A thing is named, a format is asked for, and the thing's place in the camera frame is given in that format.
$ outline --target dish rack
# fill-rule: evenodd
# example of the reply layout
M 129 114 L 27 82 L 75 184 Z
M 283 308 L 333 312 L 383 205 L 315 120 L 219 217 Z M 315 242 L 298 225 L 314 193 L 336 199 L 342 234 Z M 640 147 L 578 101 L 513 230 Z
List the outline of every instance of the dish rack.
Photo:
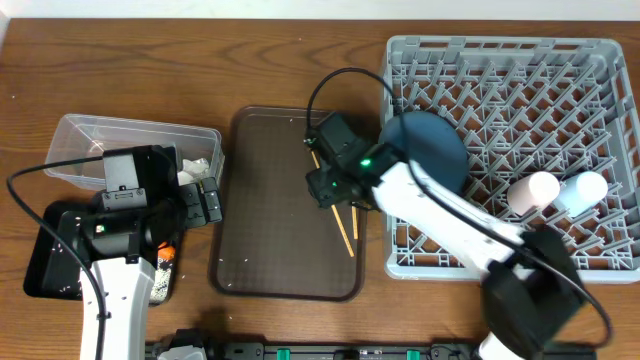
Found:
M 544 223 L 559 231 L 585 282 L 640 280 L 640 123 L 617 42 L 395 36 L 383 74 L 397 99 L 383 95 L 383 125 L 400 111 L 431 111 L 456 128 L 469 154 L 467 201 L 525 229 Z M 595 171 L 609 191 L 573 219 L 553 206 L 520 217 L 507 205 L 506 191 L 540 170 L 561 181 Z M 437 239 L 383 217 L 389 276 L 478 279 Z

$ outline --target clear plastic container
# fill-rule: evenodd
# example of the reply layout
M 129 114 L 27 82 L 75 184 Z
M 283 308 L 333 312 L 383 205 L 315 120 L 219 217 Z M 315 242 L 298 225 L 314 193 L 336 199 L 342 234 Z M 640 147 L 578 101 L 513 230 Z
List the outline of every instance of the clear plastic container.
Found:
M 210 175 L 219 181 L 224 163 L 220 140 L 220 133 L 215 129 L 67 114 L 58 123 L 46 163 L 99 156 L 105 150 L 132 146 L 175 145 L 183 159 L 207 159 L 211 164 Z M 106 188 L 104 167 L 99 161 L 45 172 L 82 189 L 99 191 Z

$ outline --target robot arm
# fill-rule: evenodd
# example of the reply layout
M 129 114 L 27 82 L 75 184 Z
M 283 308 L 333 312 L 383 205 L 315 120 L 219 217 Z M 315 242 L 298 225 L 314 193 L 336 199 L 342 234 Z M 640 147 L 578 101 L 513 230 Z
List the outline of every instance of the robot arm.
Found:
M 308 129 L 306 143 L 322 159 L 320 169 L 307 174 L 309 191 L 320 207 L 350 201 L 401 218 L 480 275 L 485 318 L 493 332 L 479 349 L 483 359 L 537 356 L 584 303 L 566 280 L 534 266 L 529 262 L 532 256 L 523 256 L 535 254 L 581 286 L 559 234 L 527 233 L 500 221 L 438 184 L 411 161 L 421 182 L 418 186 L 401 151 L 367 143 L 339 114 L 330 114 Z M 486 234 L 499 236 L 502 242 Z M 532 268 L 526 279 L 513 272 L 518 265 Z
M 483 227 L 492 229 L 514 244 L 522 245 L 519 236 L 522 230 L 519 227 L 478 210 L 430 178 L 417 163 L 412 166 L 423 184 L 441 200 Z M 513 255 L 513 250 L 487 238 L 425 196 L 411 178 L 408 164 L 395 164 L 382 175 L 381 181 L 372 188 L 380 209 L 429 234 L 471 271 L 484 275 L 492 261 L 504 262 Z
M 61 219 L 60 229 L 91 265 L 107 311 L 101 334 L 96 294 L 87 275 L 80 272 L 81 360 L 96 358 L 101 336 L 103 359 L 144 358 L 158 247 L 163 242 L 173 246 L 185 229 L 222 217 L 215 179 L 179 186 L 176 154 L 175 148 L 159 146 L 105 152 L 107 189 L 94 198 L 98 209 Z

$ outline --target wooden surface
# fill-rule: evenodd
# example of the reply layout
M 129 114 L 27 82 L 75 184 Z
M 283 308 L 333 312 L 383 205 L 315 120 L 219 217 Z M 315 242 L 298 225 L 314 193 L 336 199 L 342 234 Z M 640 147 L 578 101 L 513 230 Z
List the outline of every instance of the wooden surface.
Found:
M 66 113 L 214 127 L 224 144 L 240 108 L 303 107 L 331 70 L 377 71 L 387 39 L 398 34 L 613 38 L 640 94 L 638 23 L 14 19 L 0 61 L 0 178 L 43 163 Z M 323 89 L 318 107 L 370 115 L 375 127 L 378 87 L 346 75 Z M 65 196 L 90 195 L 44 174 L 25 177 L 18 190 L 38 212 Z M 82 306 L 23 293 L 37 228 L 6 189 L 0 191 L 0 357 L 75 359 Z M 396 281 L 384 273 L 379 216 L 369 220 L 364 287 L 346 304 L 217 294 L 206 276 L 213 233 L 208 226 L 186 236 L 173 297 L 149 311 L 147 339 L 194 326 L 222 340 L 242 335 L 281 342 L 480 341 L 487 335 L 478 284 Z M 617 330 L 600 358 L 640 357 L 640 284 L 589 289 Z M 590 308 L 562 334 L 574 340 L 601 335 Z

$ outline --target orange object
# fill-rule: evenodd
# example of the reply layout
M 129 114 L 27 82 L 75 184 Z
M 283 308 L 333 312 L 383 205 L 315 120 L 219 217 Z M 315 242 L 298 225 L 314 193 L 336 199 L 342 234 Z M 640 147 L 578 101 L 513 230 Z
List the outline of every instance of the orange object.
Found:
M 173 246 L 167 246 L 165 248 L 158 250 L 158 257 L 162 258 L 165 261 L 173 260 L 175 256 L 176 256 L 176 248 L 174 248 Z

